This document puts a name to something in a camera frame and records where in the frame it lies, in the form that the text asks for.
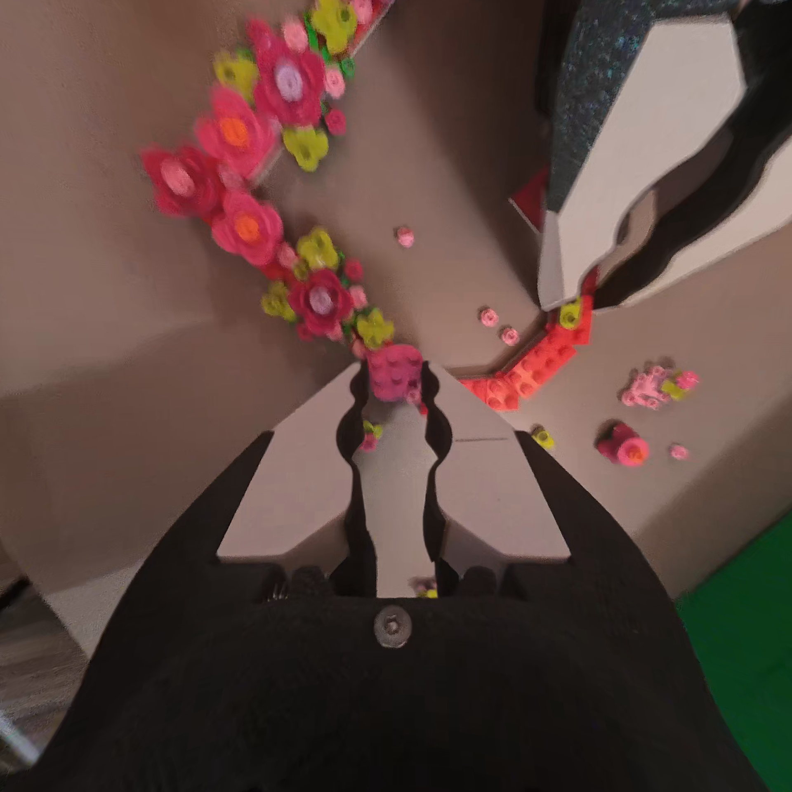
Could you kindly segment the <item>pale pink lego stem cluster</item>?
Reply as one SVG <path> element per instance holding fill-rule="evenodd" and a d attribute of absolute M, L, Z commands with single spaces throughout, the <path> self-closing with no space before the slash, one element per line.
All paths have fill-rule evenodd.
<path fill-rule="evenodd" d="M 694 371 L 653 365 L 633 373 L 620 391 L 619 401 L 627 407 L 643 407 L 657 411 L 663 405 L 685 400 L 698 386 Z"/>

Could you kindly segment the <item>green mat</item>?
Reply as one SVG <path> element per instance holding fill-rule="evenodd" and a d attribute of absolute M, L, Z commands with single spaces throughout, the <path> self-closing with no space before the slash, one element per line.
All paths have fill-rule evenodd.
<path fill-rule="evenodd" d="M 711 694 L 769 790 L 791 790 L 791 513 L 676 601 Z"/>

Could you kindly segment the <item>pink lego heart piece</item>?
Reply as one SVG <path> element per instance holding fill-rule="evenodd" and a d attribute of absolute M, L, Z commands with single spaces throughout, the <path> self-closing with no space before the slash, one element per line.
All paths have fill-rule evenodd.
<path fill-rule="evenodd" d="M 384 403 L 421 403 L 424 358 L 410 344 L 384 345 L 366 355 L 369 383 L 374 397 Z"/>

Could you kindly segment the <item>dark pink lego flower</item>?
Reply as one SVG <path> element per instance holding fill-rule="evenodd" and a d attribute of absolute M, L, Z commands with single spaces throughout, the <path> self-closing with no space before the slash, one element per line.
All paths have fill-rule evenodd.
<path fill-rule="evenodd" d="M 650 456 L 648 442 L 622 421 L 614 422 L 601 434 L 596 442 L 596 450 L 620 467 L 642 467 Z"/>

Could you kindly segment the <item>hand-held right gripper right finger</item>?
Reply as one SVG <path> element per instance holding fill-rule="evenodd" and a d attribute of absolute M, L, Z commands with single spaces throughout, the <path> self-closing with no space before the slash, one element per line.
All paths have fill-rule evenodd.
<path fill-rule="evenodd" d="M 560 565 L 570 550 L 516 431 L 441 366 L 422 366 L 424 438 L 435 461 L 423 510 L 438 594 L 473 568 L 500 584 L 523 563 Z"/>

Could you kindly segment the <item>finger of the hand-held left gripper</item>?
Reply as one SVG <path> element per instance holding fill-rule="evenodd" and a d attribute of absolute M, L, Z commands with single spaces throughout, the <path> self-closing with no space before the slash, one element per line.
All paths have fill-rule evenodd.
<path fill-rule="evenodd" d="M 745 87 L 732 19 L 695 17 L 651 29 L 560 214 L 545 199 L 543 310 L 578 295 L 592 267 L 615 248 L 628 211 L 710 141 Z"/>
<path fill-rule="evenodd" d="M 791 10 L 745 9 L 736 26 L 746 91 L 721 159 L 599 284 L 596 309 L 647 299 L 790 223 Z"/>

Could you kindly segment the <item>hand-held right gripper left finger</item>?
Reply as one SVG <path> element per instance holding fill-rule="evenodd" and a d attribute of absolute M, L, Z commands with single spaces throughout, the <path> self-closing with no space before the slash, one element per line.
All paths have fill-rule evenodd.
<path fill-rule="evenodd" d="M 377 558 L 353 458 L 368 397 L 368 367 L 353 363 L 272 430 L 219 562 L 268 563 L 289 577 L 317 567 L 340 593 L 376 596 Z"/>

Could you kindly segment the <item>red lego heart flower wreath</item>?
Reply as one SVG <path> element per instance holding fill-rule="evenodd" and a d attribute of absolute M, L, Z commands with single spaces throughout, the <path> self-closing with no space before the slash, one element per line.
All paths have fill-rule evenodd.
<path fill-rule="evenodd" d="M 250 266 L 263 314 L 302 342 L 365 363 L 410 344 L 517 414 L 591 342 L 595 276 L 560 308 L 539 306 L 536 241 L 497 184 L 477 196 L 460 154 L 441 150 L 435 79 L 421 96 L 395 32 L 370 45 L 396 2 L 284 5 L 275 18 L 245 9 L 186 134 L 139 150 L 151 207 Z M 479 322 L 485 306 L 494 328 Z M 518 345 L 500 341 L 503 326 Z"/>

